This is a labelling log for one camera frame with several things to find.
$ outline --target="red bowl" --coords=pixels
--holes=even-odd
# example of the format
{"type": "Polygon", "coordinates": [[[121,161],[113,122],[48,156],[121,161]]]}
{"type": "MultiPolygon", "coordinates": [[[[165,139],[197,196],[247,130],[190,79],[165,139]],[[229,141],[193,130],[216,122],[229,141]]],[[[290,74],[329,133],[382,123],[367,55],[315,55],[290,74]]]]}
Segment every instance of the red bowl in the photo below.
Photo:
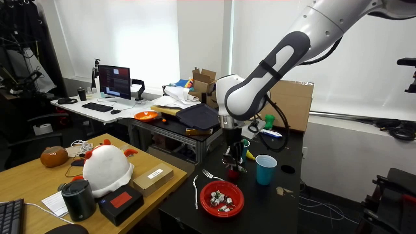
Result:
{"type": "Polygon", "coordinates": [[[148,111],[139,111],[134,115],[135,119],[142,122],[152,122],[159,117],[158,111],[148,110],[148,111]]]}
{"type": "Polygon", "coordinates": [[[213,180],[207,183],[200,191],[199,202],[207,213],[220,218],[229,218],[243,210],[245,195],[234,183],[226,180],[213,180]],[[220,191],[226,197],[232,197],[233,202],[226,204],[226,201],[220,201],[219,204],[212,204],[212,192],[215,191],[220,191]]]}

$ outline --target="blue cup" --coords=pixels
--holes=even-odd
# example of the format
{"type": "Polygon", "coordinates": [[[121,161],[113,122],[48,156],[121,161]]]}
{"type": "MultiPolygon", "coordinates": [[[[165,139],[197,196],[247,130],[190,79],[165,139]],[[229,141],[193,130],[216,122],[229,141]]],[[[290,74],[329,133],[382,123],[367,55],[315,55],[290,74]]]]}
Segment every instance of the blue cup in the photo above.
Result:
{"type": "Polygon", "coordinates": [[[256,180],[259,184],[268,185],[272,182],[277,159],[269,154],[256,156],[256,180]]]}

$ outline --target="monitor screen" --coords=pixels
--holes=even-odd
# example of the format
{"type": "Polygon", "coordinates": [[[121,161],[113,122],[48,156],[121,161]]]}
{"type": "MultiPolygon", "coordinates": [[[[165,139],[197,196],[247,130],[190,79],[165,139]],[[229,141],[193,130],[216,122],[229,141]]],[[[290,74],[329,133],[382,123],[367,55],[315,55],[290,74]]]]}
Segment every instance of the monitor screen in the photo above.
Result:
{"type": "Polygon", "coordinates": [[[102,92],[122,98],[132,98],[129,67],[99,65],[99,80],[102,92]]]}

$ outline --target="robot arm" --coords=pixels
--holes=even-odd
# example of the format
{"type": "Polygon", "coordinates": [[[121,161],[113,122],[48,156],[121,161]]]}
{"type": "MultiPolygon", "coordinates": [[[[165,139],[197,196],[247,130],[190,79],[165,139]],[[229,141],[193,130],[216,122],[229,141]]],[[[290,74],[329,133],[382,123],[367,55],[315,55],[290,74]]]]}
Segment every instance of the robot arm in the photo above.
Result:
{"type": "Polygon", "coordinates": [[[334,44],[363,15],[392,19],[416,15],[416,0],[315,0],[290,32],[246,78],[217,81],[221,120],[250,119],[259,113],[264,96],[289,70],[334,44]]]}

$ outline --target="keyboard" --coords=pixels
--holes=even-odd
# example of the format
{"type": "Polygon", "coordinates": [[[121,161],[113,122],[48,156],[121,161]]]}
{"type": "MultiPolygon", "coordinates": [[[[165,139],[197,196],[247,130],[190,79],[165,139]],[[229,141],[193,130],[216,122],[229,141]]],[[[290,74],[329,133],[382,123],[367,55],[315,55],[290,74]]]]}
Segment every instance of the keyboard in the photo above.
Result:
{"type": "Polygon", "coordinates": [[[83,104],[82,106],[89,107],[89,109],[94,109],[98,111],[108,111],[108,110],[113,109],[113,106],[103,105],[103,104],[98,104],[98,102],[87,102],[87,104],[83,104]]]}
{"type": "Polygon", "coordinates": [[[21,234],[24,232],[24,198],[0,202],[0,232],[21,234]]]}

